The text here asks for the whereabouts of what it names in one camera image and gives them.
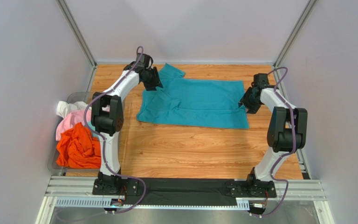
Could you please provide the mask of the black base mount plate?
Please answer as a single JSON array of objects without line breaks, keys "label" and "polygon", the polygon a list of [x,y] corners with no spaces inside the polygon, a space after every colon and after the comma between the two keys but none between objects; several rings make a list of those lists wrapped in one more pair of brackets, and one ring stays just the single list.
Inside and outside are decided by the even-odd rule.
[{"label": "black base mount plate", "polygon": [[160,206],[234,206],[237,198],[276,198],[275,185],[268,196],[251,196],[246,180],[143,178],[125,179],[124,189],[114,195],[127,204]]}]

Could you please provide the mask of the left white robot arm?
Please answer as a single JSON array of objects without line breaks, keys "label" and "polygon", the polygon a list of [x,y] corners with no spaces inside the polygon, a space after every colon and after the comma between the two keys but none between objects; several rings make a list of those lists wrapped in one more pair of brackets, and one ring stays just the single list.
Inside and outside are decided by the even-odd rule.
[{"label": "left white robot arm", "polygon": [[147,91],[162,88],[158,70],[150,55],[138,53],[119,79],[104,92],[96,92],[91,102],[91,124],[101,137],[101,167],[94,182],[94,195],[117,195],[124,189],[118,158],[121,129],[124,125],[123,102],[130,91],[143,83]]}]

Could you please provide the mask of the white t shirt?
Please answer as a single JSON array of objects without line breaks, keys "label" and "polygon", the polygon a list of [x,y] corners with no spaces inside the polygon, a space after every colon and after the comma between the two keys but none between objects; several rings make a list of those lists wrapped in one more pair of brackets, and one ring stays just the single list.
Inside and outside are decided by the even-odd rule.
[{"label": "white t shirt", "polygon": [[59,101],[57,104],[55,113],[57,116],[59,116],[61,118],[65,118],[68,116],[69,113],[78,111],[78,110],[83,110],[86,108],[86,106],[87,106],[87,104],[82,101],[77,101],[73,104],[67,103],[65,101]]}]

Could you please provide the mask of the pink t shirt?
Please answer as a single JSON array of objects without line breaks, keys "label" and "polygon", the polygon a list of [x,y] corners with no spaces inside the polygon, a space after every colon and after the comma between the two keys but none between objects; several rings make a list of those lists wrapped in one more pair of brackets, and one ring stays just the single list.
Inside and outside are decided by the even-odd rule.
[{"label": "pink t shirt", "polygon": [[55,131],[55,140],[60,141],[62,133],[73,128],[76,124],[81,123],[85,126],[86,123],[90,122],[91,109],[87,110],[86,119],[84,119],[84,109],[69,112],[68,115],[58,124]]}]

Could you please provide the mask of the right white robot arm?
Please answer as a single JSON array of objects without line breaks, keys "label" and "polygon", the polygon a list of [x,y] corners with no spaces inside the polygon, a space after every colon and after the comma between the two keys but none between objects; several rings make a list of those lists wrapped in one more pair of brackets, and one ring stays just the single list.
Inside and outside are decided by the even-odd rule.
[{"label": "right white robot arm", "polygon": [[268,74],[264,73],[254,75],[251,86],[239,101],[239,106],[244,106],[248,114],[256,114],[261,105],[266,105],[271,111],[268,149],[247,176],[245,190],[251,196],[271,194],[278,169],[306,142],[307,110],[284,99],[278,87],[269,83]]}]

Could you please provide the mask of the orange t shirt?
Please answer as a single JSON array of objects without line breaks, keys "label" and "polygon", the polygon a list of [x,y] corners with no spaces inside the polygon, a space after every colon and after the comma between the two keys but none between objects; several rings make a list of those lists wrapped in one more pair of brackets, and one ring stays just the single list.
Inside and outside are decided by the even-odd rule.
[{"label": "orange t shirt", "polygon": [[82,123],[61,134],[56,150],[56,164],[74,169],[97,169],[101,167],[101,145],[97,137]]}]

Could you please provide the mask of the teal t shirt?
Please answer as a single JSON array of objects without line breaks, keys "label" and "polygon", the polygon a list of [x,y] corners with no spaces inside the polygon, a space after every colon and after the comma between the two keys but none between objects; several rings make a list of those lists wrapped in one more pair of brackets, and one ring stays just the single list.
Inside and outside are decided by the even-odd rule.
[{"label": "teal t shirt", "polygon": [[240,80],[185,78],[185,72],[165,64],[158,72],[162,88],[143,91],[137,120],[153,124],[248,129]]}]

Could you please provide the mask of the aluminium front frame rail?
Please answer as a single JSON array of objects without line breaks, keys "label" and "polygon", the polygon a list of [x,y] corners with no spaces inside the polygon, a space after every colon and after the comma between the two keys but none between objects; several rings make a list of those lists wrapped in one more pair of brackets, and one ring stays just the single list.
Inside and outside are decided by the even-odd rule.
[{"label": "aluminium front frame rail", "polygon": [[311,201],[320,223],[334,223],[319,180],[266,183],[247,190],[244,179],[141,178],[124,180],[124,189],[117,193],[108,193],[95,181],[86,176],[51,177],[36,222],[49,223],[53,209],[59,206],[245,211],[267,201],[276,213],[285,202]]}]

